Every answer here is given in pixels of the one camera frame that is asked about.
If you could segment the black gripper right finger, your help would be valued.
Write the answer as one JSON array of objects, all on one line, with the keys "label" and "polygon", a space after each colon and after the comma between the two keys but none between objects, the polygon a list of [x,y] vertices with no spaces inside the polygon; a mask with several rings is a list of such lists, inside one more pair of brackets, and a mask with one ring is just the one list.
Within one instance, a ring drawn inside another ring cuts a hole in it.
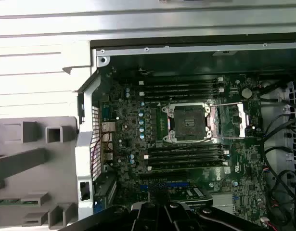
[{"label": "black gripper right finger", "polygon": [[160,187],[160,209],[177,231],[265,231],[266,228],[213,206],[213,197],[200,189],[198,199],[171,200],[167,187]]}]

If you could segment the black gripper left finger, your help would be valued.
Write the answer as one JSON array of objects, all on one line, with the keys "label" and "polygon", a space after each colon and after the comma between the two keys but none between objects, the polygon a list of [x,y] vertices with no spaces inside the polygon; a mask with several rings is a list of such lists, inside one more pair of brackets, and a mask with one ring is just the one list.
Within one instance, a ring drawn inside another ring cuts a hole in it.
[{"label": "black gripper left finger", "polygon": [[63,231],[160,231],[162,188],[150,187],[151,200],[128,211],[121,205],[111,206],[81,219]]}]

